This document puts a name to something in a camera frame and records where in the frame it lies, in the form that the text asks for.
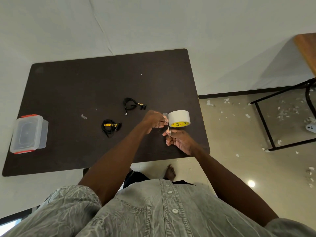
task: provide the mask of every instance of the black metal chair frame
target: black metal chair frame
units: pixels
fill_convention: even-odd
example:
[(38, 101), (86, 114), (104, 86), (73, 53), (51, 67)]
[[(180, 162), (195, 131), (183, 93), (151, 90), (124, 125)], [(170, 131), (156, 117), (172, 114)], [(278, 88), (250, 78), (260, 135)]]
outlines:
[(307, 102), (308, 107), (310, 108), (311, 112), (313, 113), (314, 117), (316, 118), (316, 110), (315, 110), (315, 107), (313, 106), (313, 104), (312, 104), (312, 102), (311, 102), (311, 100), (310, 100), (310, 97), (309, 97), (310, 89), (311, 89), (311, 87), (312, 87), (315, 83), (316, 83), (316, 78), (309, 79), (309, 80), (304, 81), (304, 82), (302, 82), (302, 83), (300, 83), (300, 84), (297, 84), (297, 85), (295, 85), (295, 86), (286, 88), (286, 89), (284, 89), (284, 90), (282, 90), (282, 91), (278, 91), (278, 92), (276, 92), (276, 93), (274, 93), (274, 94), (268, 95), (268, 96), (266, 96), (266, 97), (263, 97), (263, 98), (260, 98), (260, 99), (258, 99), (258, 100), (255, 100), (255, 101), (253, 101), (253, 102), (248, 103), (248, 105), (252, 105), (252, 104), (255, 104), (255, 105), (256, 105), (256, 108), (257, 108), (258, 113), (259, 113), (259, 116), (260, 116), (260, 118), (261, 118), (261, 120), (262, 120), (264, 129), (265, 129), (265, 131), (267, 132), (268, 138), (269, 138), (269, 140), (270, 140), (270, 142), (271, 142), (272, 148), (270, 148), (270, 149), (268, 149), (268, 150), (265, 150), (266, 152), (274, 151), (274, 150), (280, 150), (280, 149), (285, 149), (285, 148), (289, 148), (289, 147), (292, 147), (292, 146), (303, 145), (303, 144), (307, 144), (307, 143), (311, 143), (311, 142), (316, 142), (316, 138), (310, 139), (310, 140), (306, 140), (306, 141), (300, 141), (300, 142), (296, 142), (296, 143), (292, 143), (292, 144), (288, 144), (288, 145), (284, 145), (284, 146), (280, 146), (280, 147), (276, 147), (276, 145), (275, 145), (275, 143), (274, 143), (274, 141), (273, 141), (273, 139), (272, 139), (272, 136), (271, 136), (271, 134), (270, 134), (270, 131), (269, 131), (269, 129), (268, 129), (268, 126), (267, 126), (267, 124), (266, 124), (266, 122), (265, 122), (265, 120), (264, 120), (264, 117), (263, 117), (263, 115), (262, 115), (262, 112), (261, 112), (261, 110), (260, 110), (260, 107), (259, 107), (258, 102), (263, 101), (263, 100), (266, 100), (266, 99), (268, 99), (268, 98), (270, 98), (270, 97), (273, 97), (273, 96), (282, 94), (282, 93), (284, 93), (284, 92), (287, 92), (287, 91), (296, 89), (296, 88), (298, 88), (298, 87), (307, 85), (307, 86), (306, 86), (306, 90), (305, 90), (306, 102)]

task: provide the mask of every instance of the white tape roll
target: white tape roll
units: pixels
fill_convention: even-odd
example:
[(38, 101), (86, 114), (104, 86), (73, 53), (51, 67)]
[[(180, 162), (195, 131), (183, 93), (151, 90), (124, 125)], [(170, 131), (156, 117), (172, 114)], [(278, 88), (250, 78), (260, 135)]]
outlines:
[(184, 127), (189, 125), (190, 115), (188, 111), (173, 111), (168, 114), (170, 127)]

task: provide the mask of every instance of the white wall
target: white wall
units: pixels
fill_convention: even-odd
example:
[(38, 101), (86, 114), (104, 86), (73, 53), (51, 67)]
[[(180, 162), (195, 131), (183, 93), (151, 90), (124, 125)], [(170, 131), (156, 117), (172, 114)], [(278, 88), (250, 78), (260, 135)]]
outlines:
[[(0, 0), (0, 166), (32, 63), (187, 48), (199, 95), (312, 77), (291, 42), (316, 0)], [(0, 217), (40, 204), (81, 170), (0, 178)]]

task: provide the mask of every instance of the clear plastic container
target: clear plastic container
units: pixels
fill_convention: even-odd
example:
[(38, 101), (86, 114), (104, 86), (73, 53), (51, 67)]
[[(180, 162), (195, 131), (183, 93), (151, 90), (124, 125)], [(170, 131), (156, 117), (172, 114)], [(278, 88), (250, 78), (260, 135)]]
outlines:
[(42, 116), (30, 115), (15, 121), (10, 152), (26, 153), (46, 147), (48, 121)]

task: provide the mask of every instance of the tiled floor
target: tiled floor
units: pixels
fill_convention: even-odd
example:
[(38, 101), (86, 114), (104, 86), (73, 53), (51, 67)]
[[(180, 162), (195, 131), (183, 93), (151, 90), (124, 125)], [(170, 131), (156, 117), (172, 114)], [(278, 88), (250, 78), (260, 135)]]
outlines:
[[(305, 130), (306, 123), (303, 121), (312, 114), (303, 93), (304, 90), (290, 91), (260, 103), (277, 146), (277, 140), (285, 145), (316, 138), (316, 134)], [(311, 99), (316, 100), (316, 91), (314, 93)], [(316, 172), (311, 176), (306, 172), (309, 167), (316, 167), (316, 143), (269, 153), (263, 151), (262, 148), (271, 146), (255, 106), (247, 103), (265, 95), (267, 93), (226, 97), (229, 98), (226, 103), (224, 98), (214, 98), (210, 99), (213, 106), (206, 104), (208, 99), (200, 100), (210, 155), (246, 183), (253, 180), (254, 191), (280, 217), (316, 229), (316, 182), (310, 180), (310, 177), (316, 180)], [(176, 180), (183, 179), (213, 191), (194, 157), (135, 163), (131, 168), (153, 179), (161, 178), (168, 164), (174, 166)]]

